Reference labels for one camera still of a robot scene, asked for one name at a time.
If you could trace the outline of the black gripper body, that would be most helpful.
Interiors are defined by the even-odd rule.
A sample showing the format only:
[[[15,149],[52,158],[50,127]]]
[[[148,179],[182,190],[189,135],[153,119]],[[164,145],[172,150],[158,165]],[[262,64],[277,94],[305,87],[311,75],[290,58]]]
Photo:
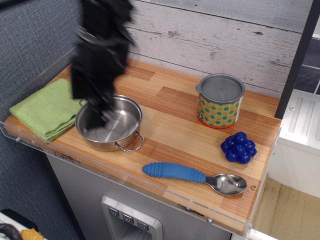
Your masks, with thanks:
[[[96,85],[99,96],[113,95],[114,80],[122,75],[127,65],[129,42],[111,38],[100,43],[80,41],[75,47],[71,67],[79,69]]]

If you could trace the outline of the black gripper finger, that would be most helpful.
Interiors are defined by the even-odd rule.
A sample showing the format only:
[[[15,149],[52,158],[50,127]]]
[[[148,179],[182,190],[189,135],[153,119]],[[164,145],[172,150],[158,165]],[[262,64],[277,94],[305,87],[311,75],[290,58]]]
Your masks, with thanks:
[[[86,127],[88,129],[103,127],[111,120],[115,112],[114,96],[103,94],[98,98],[88,97],[86,107]]]
[[[94,82],[79,69],[71,68],[71,89],[74,99],[97,99],[99,91]]]

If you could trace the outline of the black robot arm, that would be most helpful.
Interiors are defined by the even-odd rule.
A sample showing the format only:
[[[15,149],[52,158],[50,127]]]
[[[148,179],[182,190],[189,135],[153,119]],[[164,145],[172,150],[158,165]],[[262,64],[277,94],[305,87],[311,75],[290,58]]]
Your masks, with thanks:
[[[83,0],[79,42],[71,65],[72,94],[87,100],[90,127],[101,126],[114,113],[114,80],[125,72],[129,46],[124,27],[131,20],[128,0]]]

